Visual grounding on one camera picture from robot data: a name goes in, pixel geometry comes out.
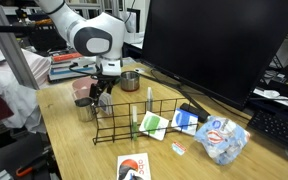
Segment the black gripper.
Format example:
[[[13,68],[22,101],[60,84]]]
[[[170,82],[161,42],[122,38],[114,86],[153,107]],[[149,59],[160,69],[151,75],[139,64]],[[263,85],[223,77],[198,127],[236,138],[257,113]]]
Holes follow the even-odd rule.
[[[108,86],[106,93],[112,94],[113,87],[119,82],[119,76],[108,76],[108,75],[93,75],[92,78],[97,81],[100,86]],[[92,100],[97,99],[97,84],[91,84],[89,97]]]

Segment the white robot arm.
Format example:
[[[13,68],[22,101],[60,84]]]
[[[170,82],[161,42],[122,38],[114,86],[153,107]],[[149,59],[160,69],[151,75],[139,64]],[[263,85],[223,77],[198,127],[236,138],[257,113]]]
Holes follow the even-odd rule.
[[[72,48],[84,57],[96,57],[96,72],[91,77],[97,79],[97,83],[91,86],[90,97],[97,100],[121,75],[124,21],[106,12],[85,19],[65,0],[34,1],[51,18],[59,35]]]

